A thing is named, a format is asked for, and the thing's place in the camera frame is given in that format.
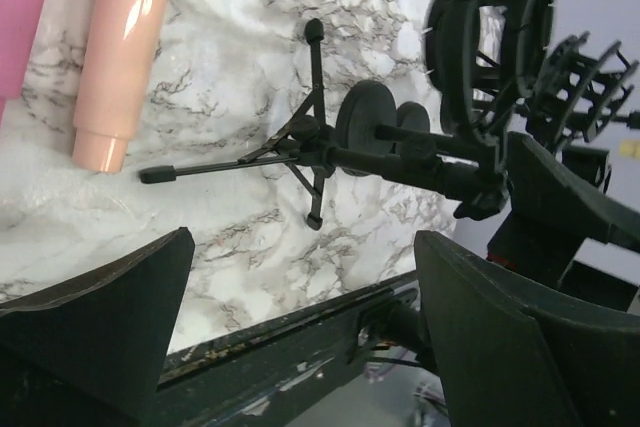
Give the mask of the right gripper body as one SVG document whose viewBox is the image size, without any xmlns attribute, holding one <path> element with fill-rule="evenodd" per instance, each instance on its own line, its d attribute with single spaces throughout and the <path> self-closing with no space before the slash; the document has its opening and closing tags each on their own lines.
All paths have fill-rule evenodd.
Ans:
<svg viewBox="0 0 640 427">
<path fill-rule="evenodd" d="M 487 246 L 487 259 L 553 290 L 626 312 L 630 284 L 577 261 L 585 240 L 512 210 Z"/>
</svg>

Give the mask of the clip desk stand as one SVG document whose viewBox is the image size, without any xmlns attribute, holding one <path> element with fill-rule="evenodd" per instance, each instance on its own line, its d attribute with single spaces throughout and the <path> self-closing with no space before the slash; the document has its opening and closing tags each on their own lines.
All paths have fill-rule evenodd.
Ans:
<svg viewBox="0 0 640 427">
<path fill-rule="evenodd" d="M 411 145 L 422 147 L 425 144 L 423 133 L 430 132 L 430 118 L 426 108 L 417 102 L 404 102 L 397 109 L 397 127 L 406 130 L 402 140 L 395 141 L 394 152 L 400 154 L 403 145 L 409 142 Z"/>
</svg>

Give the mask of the shock mount desk stand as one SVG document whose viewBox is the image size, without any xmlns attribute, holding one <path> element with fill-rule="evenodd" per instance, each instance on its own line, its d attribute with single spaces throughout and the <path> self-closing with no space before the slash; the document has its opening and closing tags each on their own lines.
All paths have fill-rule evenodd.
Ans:
<svg viewBox="0 0 640 427">
<path fill-rule="evenodd" d="M 515 88 L 492 93 L 490 99 L 474 102 L 466 110 L 467 120 L 457 122 L 453 109 L 442 106 L 441 127 L 446 135 L 435 145 L 443 155 L 478 162 L 491 149 L 491 141 L 503 138 L 513 115 L 526 121 L 526 130 L 552 153 L 573 141 L 593 141 L 610 123 L 639 127 L 636 111 L 618 112 L 632 92 L 627 80 L 638 62 L 626 62 L 620 71 L 602 71 L 612 56 L 619 56 L 615 42 L 598 59 L 582 55 L 580 47 L 588 36 L 565 38 L 546 58 L 529 97 L 516 98 Z M 397 105 L 381 84 L 362 81 L 345 97 L 336 121 L 340 146 L 357 154 L 383 157 L 396 154 L 395 141 L 406 130 L 397 127 Z"/>
</svg>

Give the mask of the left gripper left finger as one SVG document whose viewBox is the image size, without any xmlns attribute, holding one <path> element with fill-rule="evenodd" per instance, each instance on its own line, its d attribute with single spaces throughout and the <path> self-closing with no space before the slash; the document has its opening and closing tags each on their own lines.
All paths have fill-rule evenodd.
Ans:
<svg viewBox="0 0 640 427">
<path fill-rule="evenodd" d="M 1 305 L 4 426 L 141 426 L 150 415 L 195 243 L 181 227 Z"/>
</svg>

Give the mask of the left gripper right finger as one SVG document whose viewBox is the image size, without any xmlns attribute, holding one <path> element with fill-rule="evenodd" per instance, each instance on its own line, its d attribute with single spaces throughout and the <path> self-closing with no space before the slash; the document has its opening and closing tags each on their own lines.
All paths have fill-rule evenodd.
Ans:
<svg viewBox="0 0 640 427">
<path fill-rule="evenodd" d="M 414 254 L 455 426 L 635 426 L 639 320 L 538 284 L 434 231 Z"/>
</svg>

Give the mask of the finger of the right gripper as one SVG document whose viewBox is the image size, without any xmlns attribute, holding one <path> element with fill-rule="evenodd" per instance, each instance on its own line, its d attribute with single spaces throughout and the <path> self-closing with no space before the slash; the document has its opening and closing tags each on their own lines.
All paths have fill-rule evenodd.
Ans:
<svg viewBox="0 0 640 427">
<path fill-rule="evenodd" d="M 574 174 L 533 138 L 508 134 L 507 171 L 515 213 L 603 244 L 639 245 L 639 213 Z"/>
</svg>

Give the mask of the tall shock mount stand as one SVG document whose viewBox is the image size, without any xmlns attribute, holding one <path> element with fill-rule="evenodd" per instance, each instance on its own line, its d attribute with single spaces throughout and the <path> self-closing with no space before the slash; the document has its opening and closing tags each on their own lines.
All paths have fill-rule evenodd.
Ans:
<svg viewBox="0 0 640 427">
<path fill-rule="evenodd" d="M 337 119 L 326 119 L 321 43 L 324 27 L 304 29 L 313 87 L 292 117 L 260 148 L 226 163 L 143 169 L 147 185 L 269 164 L 295 175 L 311 197 L 307 225 L 319 229 L 324 186 L 336 170 L 436 192 L 457 202 L 455 217 L 498 214 L 514 191 L 507 172 L 507 128 L 541 71 L 554 0 L 433 0 L 425 19 L 423 60 L 441 96 L 441 133 L 425 107 L 397 103 L 375 80 L 351 87 Z"/>
</svg>

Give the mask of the pink microphone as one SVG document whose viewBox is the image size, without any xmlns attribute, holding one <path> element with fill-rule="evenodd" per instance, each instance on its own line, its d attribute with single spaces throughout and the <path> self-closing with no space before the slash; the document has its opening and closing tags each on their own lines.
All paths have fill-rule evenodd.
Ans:
<svg viewBox="0 0 640 427">
<path fill-rule="evenodd" d="M 21 94 L 44 0 L 1 0 L 1 105 Z"/>
</svg>

